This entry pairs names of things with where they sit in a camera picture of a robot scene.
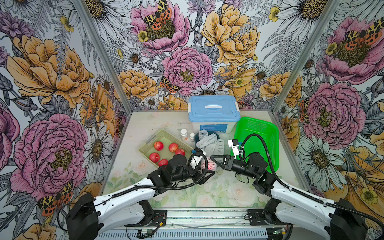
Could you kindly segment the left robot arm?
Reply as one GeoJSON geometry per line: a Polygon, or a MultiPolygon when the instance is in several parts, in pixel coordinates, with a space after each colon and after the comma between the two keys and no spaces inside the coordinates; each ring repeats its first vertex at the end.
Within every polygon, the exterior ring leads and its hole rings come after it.
{"type": "Polygon", "coordinates": [[[204,184],[215,174],[209,164],[203,153],[195,153],[189,159],[175,155],[167,165],[129,187],[103,196],[84,194],[66,216],[69,238],[94,240],[98,234],[123,225],[146,226],[154,215],[150,199],[167,191],[204,184]]]}

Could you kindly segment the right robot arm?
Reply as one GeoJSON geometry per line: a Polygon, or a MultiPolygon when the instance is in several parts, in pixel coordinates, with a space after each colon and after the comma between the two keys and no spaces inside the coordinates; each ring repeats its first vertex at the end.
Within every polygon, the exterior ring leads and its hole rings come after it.
{"type": "Polygon", "coordinates": [[[368,232],[363,217],[346,201],[325,199],[298,189],[268,172],[268,163],[259,153],[252,153],[247,162],[231,155],[211,157],[218,167],[252,178],[253,187],[270,197],[263,218],[304,228],[327,240],[363,240],[368,232]]]}

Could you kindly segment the white foam net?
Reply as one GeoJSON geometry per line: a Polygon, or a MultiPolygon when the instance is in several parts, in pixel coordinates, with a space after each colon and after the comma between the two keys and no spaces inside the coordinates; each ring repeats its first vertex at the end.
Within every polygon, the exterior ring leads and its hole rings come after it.
{"type": "Polygon", "coordinates": [[[223,155],[225,151],[225,145],[223,140],[215,140],[213,143],[208,144],[205,147],[206,156],[223,155]]]}
{"type": "Polygon", "coordinates": [[[198,137],[199,140],[197,141],[196,146],[200,149],[203,149],[208,144],[220,139],[215,132],[209,132],[207,130],[200,130],[198,133],[198,137]]]}

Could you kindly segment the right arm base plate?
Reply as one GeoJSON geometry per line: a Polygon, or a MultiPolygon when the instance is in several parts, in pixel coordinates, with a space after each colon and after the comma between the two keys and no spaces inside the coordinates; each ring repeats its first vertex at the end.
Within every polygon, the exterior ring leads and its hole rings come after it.
{"type": "Polygon", "coordinates": [[[275,215],[265,214],[263,209],[248,209],[243,217],[251,226],[290,226],[280,221],[275,215]]]}

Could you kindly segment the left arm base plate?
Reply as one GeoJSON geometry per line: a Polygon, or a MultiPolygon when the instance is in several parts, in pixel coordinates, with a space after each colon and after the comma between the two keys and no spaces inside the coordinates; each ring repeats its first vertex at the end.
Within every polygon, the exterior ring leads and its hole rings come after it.
{"type": "Polygon", "coordinates": [[[153,213],[145,214],[144,218],[137,224],[127,224],[125,227],[157,227],[160,223],[163,225],[167,221],[167,210],[153,210],[153,213]]]}

